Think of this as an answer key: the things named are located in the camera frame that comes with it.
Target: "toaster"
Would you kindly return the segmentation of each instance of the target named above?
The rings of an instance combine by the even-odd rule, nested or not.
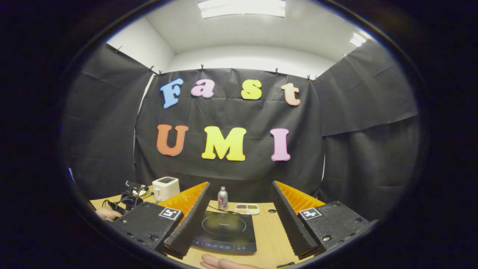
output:
[[[164,177],[152,182],[154,198],[162,202],[179,193],[179,180],[172,177]]]

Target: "blue letter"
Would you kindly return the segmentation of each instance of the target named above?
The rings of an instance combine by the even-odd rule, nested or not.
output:
[[[163,92],[164,95],[164,108],[168,108],[178,102],[178,99],[174,97],[174,95],[179,96],[181,91],[179,90],[178,85],[182,85],[183,80],[178,78],[173,82],[169,82],[168,84],[164,85],[159,89]]]

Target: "black cooktop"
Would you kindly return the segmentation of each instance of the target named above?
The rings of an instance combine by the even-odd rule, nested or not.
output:
[[[256,252],[252,216],[206,211],[193,246],[234,253]]]

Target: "black backdrop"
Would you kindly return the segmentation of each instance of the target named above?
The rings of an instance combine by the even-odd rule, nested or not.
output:
[[[137,115],[151,75],[104,45],[74,84],[65,141],[77,184],[90,199],[121,193],[126,180],[149,185],[173,176],[180,179],[181,190],[207,180],[215,189],[226,186],[231,201],[268,202],[270,184],[279,180],[375,219],[391,208],[411,179],[419,135],[413,91],[393,57],[376,42],[367,41],[313,81],[230,68],[154,75]],[[165,109],[159,89],[177,78],[184,81],[179,102]],[[193,96],[191,88],[205,78],[215,81],[214,96]],[[262,83],[258,100],[241,97],[246,79]],[[300,89],[300,105],[285,101],[280,87],[286,83]],[[174,127],[189,127],[180,154],[157,150],[159,124],[173,127],[169,146],[175,144]],[[234,127],[245,128],[246,159],[202,159],[207,126],[219,127],[224,137]],[[290,131],[288,161],[271,160],[273,128]]]
[[[136,115],[152,73],[110,45],[85,63],[67,98],[63,143],[75,183],[89,199],[123,192],[135,181]]]
[[[182,78],[179,102],[164,109],[163,93],[159,88]],[[211,79],[216,85],[214,96],[193,96],[191,88],[199,79]],[[241,97],[242,83],[257,79],[262,83],[258,100]],[[301,104],[289,105],[281,86],[293,83],[300,89]],[[173,128],[186,125],[184,148],[176,156],[166,156],[156,149],[159,124]],[[207,126],[217,126],[224,137],[234,127],[245,128],[244,161],[202,159],[206,146]],[[270,130],[289,129],[288,161],[272,161],[274,143]],[[136,153],[138,178],[143,183],[164,176],[180,179],[180,189],[200,182],[211,182],[219,191],[225,186],[233,202],[270,202],[271,182],[279,180],[312,194],[322,178],[323,145],[317,92],[305,78],[278,75],[272,72],[247,69],[206,69],[172,72],[155,77],[146,94],[136,125]],[[171,130],[168,145],[176,141]]]

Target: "ceiling light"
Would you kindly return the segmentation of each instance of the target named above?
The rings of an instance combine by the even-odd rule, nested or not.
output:
[[[361,34],[363,37],[365,37],[366,39],[372,39],[372,37],[364,30],[362,29],[359,29],[357,27],[355,27],[355,29],[358,30],[358,33]]]
[[[285,16],[284,0],[206,0],[197,5],[204,19],[233,14]]]
[[[354,33],[354,38],[357,39],[360,43],[363,43],[363,42],[366,41],[365,38],[363,38],[362,36],[360,36],[357,33]]]
[[[352,44],[354,44],[355,46],[357,46],[357,47],[360,47],[360,45],[362,45],[362,43],[363,43],[363,42],[360,42],[359,40],[357,40],[357,39],[355,39],[355,38],[352,38],[352,39],[350,40],[350,42],[351,42]]]

